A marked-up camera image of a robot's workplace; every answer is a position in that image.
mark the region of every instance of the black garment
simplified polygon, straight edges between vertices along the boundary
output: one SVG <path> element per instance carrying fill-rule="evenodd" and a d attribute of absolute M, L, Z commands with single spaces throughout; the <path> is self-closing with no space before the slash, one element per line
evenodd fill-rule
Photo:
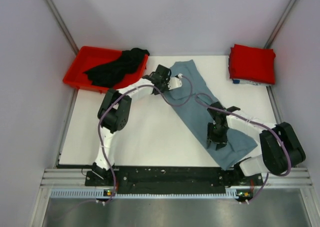
<path fill-rule="evenodd" d="M 84 73 L 92 85 L 112 88 L 124 79 L 125 74 L 136 72 L 146 54 L 150 55 L 146 49 L 125 50 L 117 60 L 97 65 Z"/>

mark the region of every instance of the red tray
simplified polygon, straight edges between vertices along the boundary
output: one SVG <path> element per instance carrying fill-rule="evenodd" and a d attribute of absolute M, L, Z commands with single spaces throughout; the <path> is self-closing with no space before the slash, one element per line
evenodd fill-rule
<path fill-rule="evenodd" d="M 109 88 L 92 85 L 92 81 L 88 79 L 84 72 L 97 65 L 115 61 L 121 54 L 122 51 L 120 50 L 83 46 L 66 72 L 63 82 L 76 89 L 106 93 Z M 113 88 L 117 90 L 137 82 L 145 72 L 147 60 L 148 55 L 146 54 L 137 71 L 126 74 L 123 80 Z"/>

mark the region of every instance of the folded red cloth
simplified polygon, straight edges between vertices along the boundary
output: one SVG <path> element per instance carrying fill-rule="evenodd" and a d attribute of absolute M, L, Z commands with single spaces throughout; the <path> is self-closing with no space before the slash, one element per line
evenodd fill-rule
<path fill-rule="evenodd" d="M 235 44 L 229 55 L 230 79 L 248 80 L 274 85 L 276 83 L 272 49 Z"/>

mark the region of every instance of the white table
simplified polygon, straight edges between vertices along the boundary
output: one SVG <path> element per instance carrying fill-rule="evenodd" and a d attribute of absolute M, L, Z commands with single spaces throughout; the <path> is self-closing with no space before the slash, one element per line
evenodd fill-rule
<path fill-rule="evenodd" d="M 150 74 L 159 64 L 171 67 L 177 61 L 189 60 L 194 60 L 208 88 L 225 107 L 237 106 L 263 121 L 276 122 L 266 87 L 233 84 L 227 56 L 150 56 L 145 73 Z M 97 114 L 104 96 L 79 90 L 59 164 L 92 165 L 95 161 L 99 148 Z M 120 134 L 123 138 L 115 151 L 117 165 L 218 167 L 159 95 L 134 103 Z M 260 153 L 258 146 L 248 156 Z"/>

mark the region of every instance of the white wall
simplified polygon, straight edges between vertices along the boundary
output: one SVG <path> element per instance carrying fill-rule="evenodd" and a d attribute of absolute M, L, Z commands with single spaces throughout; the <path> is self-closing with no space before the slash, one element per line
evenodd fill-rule
<path fill-rule="evenodd" d="M 44 0 L 0 0 L 0 226 L 27 226 L 72 90 L 74 54 Z"/>
<path fill-rule="evenodd" d="M 152 55 L 263 47 L 289 0 L 53 0 L 78 47 L 145 48 Z"/>
<path fill-rule="evenodd" d="M 305 165 L 320 196 L 320 1 L 300 0 L 274 48 L 275 97 L 306 153 Z"/>

